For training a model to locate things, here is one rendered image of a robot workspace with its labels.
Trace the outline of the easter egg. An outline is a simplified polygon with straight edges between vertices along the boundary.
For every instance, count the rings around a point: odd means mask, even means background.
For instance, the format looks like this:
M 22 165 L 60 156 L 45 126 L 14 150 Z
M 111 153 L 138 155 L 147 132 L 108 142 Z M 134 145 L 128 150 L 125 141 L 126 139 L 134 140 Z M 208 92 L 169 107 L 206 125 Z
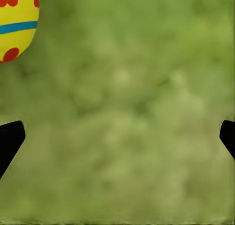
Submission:
M 39 18 L 39 0 L 0 0 L 0 64 L 20 57 L 30 45 Z

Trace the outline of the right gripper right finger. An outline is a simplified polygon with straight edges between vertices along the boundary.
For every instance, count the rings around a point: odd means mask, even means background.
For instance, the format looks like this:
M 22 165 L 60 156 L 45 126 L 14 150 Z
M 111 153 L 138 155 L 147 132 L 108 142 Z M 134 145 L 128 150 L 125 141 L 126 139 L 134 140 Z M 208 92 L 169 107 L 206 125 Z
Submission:
M 235 122 L 224 120 L 219 137 L 235 160 Z

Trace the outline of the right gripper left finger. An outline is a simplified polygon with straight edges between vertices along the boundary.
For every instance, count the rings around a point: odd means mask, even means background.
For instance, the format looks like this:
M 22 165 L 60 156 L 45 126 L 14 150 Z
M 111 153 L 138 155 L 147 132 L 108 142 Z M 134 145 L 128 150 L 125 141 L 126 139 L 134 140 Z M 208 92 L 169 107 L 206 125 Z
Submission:
M 0 179 L 24 140 L 24 126 L 20 120 L 0 126 Z

